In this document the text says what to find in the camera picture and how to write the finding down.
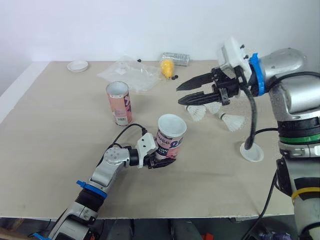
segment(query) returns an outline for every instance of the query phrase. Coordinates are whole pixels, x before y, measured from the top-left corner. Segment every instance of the blue part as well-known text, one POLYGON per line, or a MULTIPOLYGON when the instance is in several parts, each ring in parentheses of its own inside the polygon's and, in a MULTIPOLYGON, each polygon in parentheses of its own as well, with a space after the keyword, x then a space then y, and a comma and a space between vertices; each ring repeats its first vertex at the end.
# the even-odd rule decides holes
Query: blue part
POLYGON ((80 185, 80 187, 82 187, 84 189, 88 189, 88 190, 100 195, 104 199, 107 198, 107 194, 104 191, 101 191, 100 189, 96 188, 95 186, 91 186, 91 185, 87 184, 85 181, 78 180, 78 181, 76 181, 76 184, 80 185))
POLYGON ((34 234, 32 234, 32 236, 35 237, 35 238, 37 238, 37 239, 40 239, 40 240, 51 240, 51 238, 41 236, 41 235, 38 234, 38 233, 34 233, 34 234))
POLYGON ((250 64, 254 68, 256 79, 258 81, 258 96, 261 96, 265 93, 265 80, 259 65, 258 53, 255 52, 252 57, 250 57, 250 64))

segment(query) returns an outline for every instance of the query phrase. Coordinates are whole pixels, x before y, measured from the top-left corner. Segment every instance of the pink can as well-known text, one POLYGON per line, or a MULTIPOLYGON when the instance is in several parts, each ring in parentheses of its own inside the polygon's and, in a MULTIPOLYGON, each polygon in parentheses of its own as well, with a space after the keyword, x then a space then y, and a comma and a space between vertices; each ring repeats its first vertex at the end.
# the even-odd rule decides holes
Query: pink can
POLYGON ((176 159, 186 130, 187 125, 181 117, 174 114, 162 115, 158 120, 156 142, 159 148, 155 157, 158 160, 176 159))
POLYGON ((114 81, 106 86, 114 121, 119 126, 127 126, 132 121, 129 87, 122 81, 114 81))

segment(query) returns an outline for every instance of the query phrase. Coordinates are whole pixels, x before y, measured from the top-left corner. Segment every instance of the white wall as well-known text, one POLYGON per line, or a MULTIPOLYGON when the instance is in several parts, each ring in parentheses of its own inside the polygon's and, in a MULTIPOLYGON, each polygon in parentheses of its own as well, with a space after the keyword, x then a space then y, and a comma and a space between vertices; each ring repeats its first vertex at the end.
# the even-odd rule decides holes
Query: white wall
POLYGON ((31 61, 216 58, 229 36, 320 66, 319 0, 0 0, 0 94, 31 61))

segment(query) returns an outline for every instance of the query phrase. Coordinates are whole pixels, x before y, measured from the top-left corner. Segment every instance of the yellow fruit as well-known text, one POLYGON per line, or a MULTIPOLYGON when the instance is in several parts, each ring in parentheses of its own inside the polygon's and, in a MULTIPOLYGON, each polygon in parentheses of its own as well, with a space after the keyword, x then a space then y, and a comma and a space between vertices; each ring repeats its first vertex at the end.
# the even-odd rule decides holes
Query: yellow fruit
POLYGON ((162 74, 168 79, 174 73, 174 62, 171 59, 164 59, 160 63, 162 74))

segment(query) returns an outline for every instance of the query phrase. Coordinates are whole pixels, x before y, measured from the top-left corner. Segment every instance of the beige table surface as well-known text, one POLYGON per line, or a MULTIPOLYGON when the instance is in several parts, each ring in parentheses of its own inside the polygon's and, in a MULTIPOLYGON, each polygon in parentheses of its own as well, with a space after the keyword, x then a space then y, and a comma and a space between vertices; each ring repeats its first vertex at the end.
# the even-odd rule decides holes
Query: beige table surface
MULTIPOLYGON (((67 62, 51 62, 0 124, 1 217, 57 218, 76 199, 81 190, 76 181, 88 180, 123 129, 113 122, 107 82, 97 76, 110 64, 90 62, 87 71, 71 73, 67 62)), ((193 122, 177 103, 186 94, 176 92, 179 84, 216 65, 194 61, 176 68, 177 80, 162 80, 142 94, 130 92, 135 123, 155 134, 159 116, 174 113, 185 120, 187 132, 173 164, 121 172, 100 218, 241 217, 261 212, 280 156, 277 133, 256 137, 264 160, 251 163, 239 152, 250 120, 232 133, 210 113, 193 122)), ((269 96, 256 98, 256 103, 257 129, 276 127, 269 96)), ((244 96, 232 98, 223 110, 250 117, 244 96)), ((135 144, 140 134, 132 127, 118 142, 135 144)), ((291 199, 275 189, 266 214, 292 213, 291 199)))

